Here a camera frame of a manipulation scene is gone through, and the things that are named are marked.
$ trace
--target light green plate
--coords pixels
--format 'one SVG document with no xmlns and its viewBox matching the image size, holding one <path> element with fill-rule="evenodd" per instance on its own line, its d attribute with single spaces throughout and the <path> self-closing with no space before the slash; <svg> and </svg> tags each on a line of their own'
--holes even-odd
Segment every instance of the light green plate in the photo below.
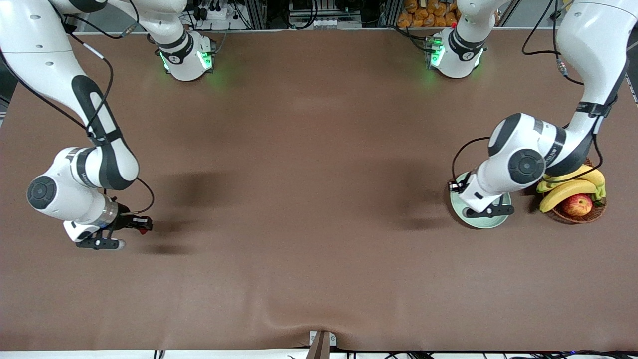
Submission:
<svg viewBox="0 0 638 359">
<path fill-rule="evenodd" d="M 467 174 L 467 172 L 463 173 L 462 175 L 460 175 L 456 180 L 457 181 L 461 181 L 465 175 Z M 489 218 L 489 217 L 483 217 L 483 218 L 467 218 L 463 212 L 466 208 L 468 208 L 468 205 L 465 204 L 460 198 L 459 198 L 459 194 L 456 192 L 450 192 L 450 202 L 452 203 L 452 209 L 454 209 L 454 213 L 456 213 L 456 215 L 465 223 L 471 225 L 472 227 L 476 227 L 476 228 L 480 228 L 480 229 L 490 229 L 490 228 L 494 228 L 494 227 L 498 227 L 499 225 L 502 225 L 505 220 L 507 219 L 507 217 L 509 216 L 497 216 L 497 217 L 493 217 L 493 218 Z M 497 199 L 496 201 L 492 202 L 492 204 L 498 204 L 499 199 Z M 503 195 L 503 204 L 507 204 L 507 205 L 511 205 L 512 204 L 512 198 L 510 197 L 509 193 L 506 193 Z"/>
</svg>

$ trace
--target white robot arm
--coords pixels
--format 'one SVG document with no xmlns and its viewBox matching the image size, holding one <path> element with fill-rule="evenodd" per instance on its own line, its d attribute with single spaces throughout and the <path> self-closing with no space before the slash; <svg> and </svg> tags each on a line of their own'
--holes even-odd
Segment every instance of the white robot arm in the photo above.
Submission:
<svg viewBox="0 0 638 359">
<path fill-rule="evenodd" d="M 458 25 L 434 35 L 440 38 L 430 65 L 447 77 L 466 77 L 479 64 L 485 40 L 496 22 L 494 12 L 509 0 L 458 0 Z"/>
<path fill-rule="evenodd" d="M 132 215 L 98 189 L 128 188 L 137 179 L 138 162 L 106 102 L 89 126 L 103 94 L 75 59 L 56 12 L 91 2 L 95 8 L 104 3 L 0 0 L 0 49 L 8 67 L 26 86 L 77 113 L 88 126 L 94 145 L 60 151 L 51 167 L 31 182 L 29 204 L 63 220 L 79 247 L 119 249 L 123 242 L 110 238 L 112 231 L 123 227 L 150 230 L 152 222 Z M 104 229 L 109 232 L 106 238 L 102 237 Z"/>
<path fill-rule="evenodd" d="M 109 4 L 137 20 L 128 0 L 109 0 Z M 164 66 L 180 81 L 191 81 L 212 71 L 215 43 L 196 31 L 186 31 L 179 15 L 186 0 L 134 0 L 139 24 L 149 32 L 160 49 Z"/>
<path fill-rule="evenodd" d="M 543 175 L 576 170 L 616 100 L 627 70 L 628 36 L 638 18 L 635 0 L 576 0 L 558 30 L 563 57 L 578 71 L 584 94 L 566 128 L 527 114 L 504 119 L 489 140 L 489 159 L 451 190 L 482 213 L 503 194 Z"/>
</svg>

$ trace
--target red apple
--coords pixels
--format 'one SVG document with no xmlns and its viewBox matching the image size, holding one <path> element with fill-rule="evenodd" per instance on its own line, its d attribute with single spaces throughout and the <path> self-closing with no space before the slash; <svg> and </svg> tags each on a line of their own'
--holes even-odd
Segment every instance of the red apple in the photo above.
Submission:
<svg viewBox="0 0 638 359">
<path fill-rule="evenodd" d="M 572 217 L 582 217 L 589 213 L 594 204 L 588 194 L 575 194 L 563 201 L 563 211 Z"/>
</svg>

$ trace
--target table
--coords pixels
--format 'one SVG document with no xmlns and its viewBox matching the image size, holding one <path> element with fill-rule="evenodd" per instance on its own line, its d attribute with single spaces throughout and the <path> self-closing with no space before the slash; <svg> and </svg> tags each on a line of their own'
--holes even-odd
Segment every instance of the table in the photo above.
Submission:
<svg viewBox="0 0 638 359">
<path fill-rule="evenodd" d="M 626 85 L 599 137 L 598 222 L 553 222 L 523 192 L 493 230 L 448 211 L 462 144 L 515 112 L 562 125 L 580 99 L 552 56 L 521 55 L 526 35 L 495 31 L 452 80 L 392 31 L 230 34 L 215 73 L 188 83 L 144 36 L 87 37 L 115 68 L 109 102 L 157 195 L 156 230 L 83 250 L 29 207 L 29 182 L 88 142 L 19 87 L 0 129 L 0 349 L 295 347 L 315 329 L 357 350 L 638 349 Z M 550 44 L 539 31 L 529 48 Z M 103 63 L 76 50 L 105 86 Z M 476 144 L 457 165 L 485 158 Z M 149 200 L 138 184 L 117 196 Z"/>
</svg>

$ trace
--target wicker basket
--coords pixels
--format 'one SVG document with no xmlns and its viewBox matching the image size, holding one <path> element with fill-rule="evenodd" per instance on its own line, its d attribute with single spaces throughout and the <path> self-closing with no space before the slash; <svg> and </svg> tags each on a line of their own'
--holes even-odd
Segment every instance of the wicker basket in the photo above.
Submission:
<svg viewBox="0 0 638 359">
<path fill-rule="evenodd" d="M 589 158 L 585 160 L 585 164 L 588 166 L 593 166 Z M 605 213 L 605 209 L 607 208 L 607 199 L 603 198 L 601 200 L 601 205 L 596 206 L 591 209 L 589 213 L 581 217 L 573 217 L 568 215 L 563 211 L 563 206 L 556 206 L 551 211 L 547 212 L 547 215 L 557 222 L 561 222 L 564 224 L 582 224 L 582 223 L 592 223 L 598 218 L 602 217 L 602 214 Z"/>
</svg>

